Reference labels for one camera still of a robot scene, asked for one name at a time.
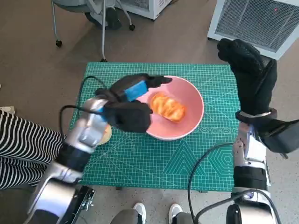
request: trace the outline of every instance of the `cutting mat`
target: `cutting mat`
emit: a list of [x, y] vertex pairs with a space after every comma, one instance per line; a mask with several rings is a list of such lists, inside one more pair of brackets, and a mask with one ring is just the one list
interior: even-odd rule
[[[233, 142], [239, 110], [236, 83], [226, 65], [169, 63], [88, 63], [85, 77], [100, 78], [107, 86], [135, 73], [173, 75], [193, 83], [204, 99], [204, 117], [199, 127], [181, 140], [161, 141], [147, 134], [124, 133], [113, 128], [112, 138], [97, 147], [83, 177], [84, 184], [127, 187], [187, 189], [191, 170], [211, 146]], [[84, 102], [99, 87], [87, 80]], [[75, 122], [73, 115], [71, 125]], [[231, 147], [211, 153], [198, 168], [192, 189], [230, 191], [233, 186]]]

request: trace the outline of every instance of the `black and white striped pants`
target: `black and white striped pants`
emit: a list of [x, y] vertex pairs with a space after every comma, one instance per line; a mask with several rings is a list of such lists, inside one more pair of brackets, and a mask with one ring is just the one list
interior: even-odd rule
[[0, 110], [0, 189], [37, 185], [61, 145], [60, 133]]

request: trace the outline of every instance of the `black robotic glove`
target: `black robotic glove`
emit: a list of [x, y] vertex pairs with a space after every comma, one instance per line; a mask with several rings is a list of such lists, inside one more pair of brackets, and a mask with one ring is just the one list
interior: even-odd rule
[[164, 76], [135, 74], [121, 78], [108, 90], [97, 89], [95, 94], [108, 100], [103, 115], [110, 125], [125, 132], [144, 133], [151, 124], [152, 110], [146, 103], [136, 99], [145, 94], [148, 88], [156, 88], [171, 81], [171, 78]]
[[242, 40], [222, 39], [217, 48], [218, 57], [230, 64], [235, 75], [241, 111], [250, 115], [269, 112], [277, 79], [276, 60], [264, 66], [259, 51]]

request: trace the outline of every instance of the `bread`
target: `bread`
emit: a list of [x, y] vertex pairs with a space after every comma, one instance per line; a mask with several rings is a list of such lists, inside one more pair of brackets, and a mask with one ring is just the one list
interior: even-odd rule
[[185, 106], [166, 96], [162, 92], [155, 94], [151, 98], [150, 107], [154, 113], [160, 114], [164, 118], [175, 123], [178, 123], [183, 119], [186, 111]]

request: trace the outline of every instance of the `chair wheel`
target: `chair wheel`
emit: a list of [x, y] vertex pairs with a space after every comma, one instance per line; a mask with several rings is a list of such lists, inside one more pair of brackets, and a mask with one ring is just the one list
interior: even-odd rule
[[61, 46], [62, 46], [62, 42], [57, 40], [57, 41], [56, 41], [56, 46], [59, 47], [59, 48], [61, 48]]
[[129, 29], [130, 29], [131, 31], [133, 31], [133, 30], [135, 29], [135, 25], [133, 25], [133, 24], [130, 25], [130, 26], [129, 26]]

